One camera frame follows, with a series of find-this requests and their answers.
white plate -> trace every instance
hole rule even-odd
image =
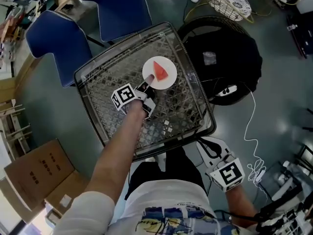
[[[155,71],[154,71],[154,63],[153,63],[154,61],[157,62],[159,65],[161,65],[165,69],[165,71],[168,74],[167,78],[161,81],[157,80]],[[157,90],[165,90],[171,87],[175,83],[176,78],[177,78],[177,69],[174,63],[168,58],[156,56],[156,57],[152,57],[148,59],[148,61],[145,62],[142,68],[143,79],[146,79],[151,74],[155,76],[151,84],[151,87]]]

red triangle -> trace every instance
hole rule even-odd
[[[158,82],[168,77],[166,70],[161,65],[159,65],[156,61],[153,61],[153,66],[154,66],[156,79]]]

floor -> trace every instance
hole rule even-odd
[[[171,22],[176,28],[182,24],[183,10],[187,0],[147,0],[153,23]],[[189,2],[186,11],[194,5]],[[214,14],[210,7],[202,6],[191,16]],[[253,37],[264,59],[262,77],[254,97],[256,110],[247,132],[247,138],[257,138],[257,155],[261,156],[267,167],[275,161],[288,159],[299,150],[299,143],[311,146],[312,136],[301,131],[300,126],[309,124],[309,116],[304,109],[312,106],[310,100],[313,91],[313,60],[300,57],[291,34],[286,29],[286,15],[275,6],[267,17],[255,16],[256,22],[240,24]],[[99,39],[96,12],[80,22],[87,34]],[[93,54],[101,51],[91,44]],[[31,123],[33,141],[41,145],[58,138],[78,171],[91,176],[93,167],[102,150],[89,119],[85,113],[76,88],[61,87],[52,55],[46,55],[29,77],[18,102],[26,107],[26,117]],[[244,141],[247,122],[252,114],[253,100],[249,95],[231,106],[216,106],[214,115],[217,130],[214,137],[224,140],[236,153],[244,166],[246,178],[250,171],[248,163],[254,163],[255,142]],[[188,157],[199,164],[201,158],[196,145],[185,147]],[[139,165],[132,165],[131,172]],[[198,167],[202,173],[204,185],[208,186],[208,177],[204,175],[205,166]],[[247,195],[254,200],[257,188],[246,179]],[[123,212],[122,200],[128,188],[125,183],[122,197],[116,208],[114,218]],[[209,194],[212,208],[227,209],[224,194],[214,185]],[[263,194],[255,199],[257,208],[266,203]]]

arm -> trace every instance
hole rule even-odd
[[[95,166],[85,191],[97,191],[117,202],[133,161],[134,150],[146,117],[142,103],[135,100],[123,124],[114,134]]]
[[[242,216],[254,217],[257,213],[253,204],[246,197],[244,189],[242,186],[237,186],[226,192],[226,198],[228,202],[229,211]],[[232,217],[233,224],[238,225],[243,228],[247,228],[251,225],[256,224],[255,222]]]

white shirt sleeve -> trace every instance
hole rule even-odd
[[[114,201],[107,195],[96,191],[84,192],[75,198],[53,234],[102,235],[108,229],[114,208]]]

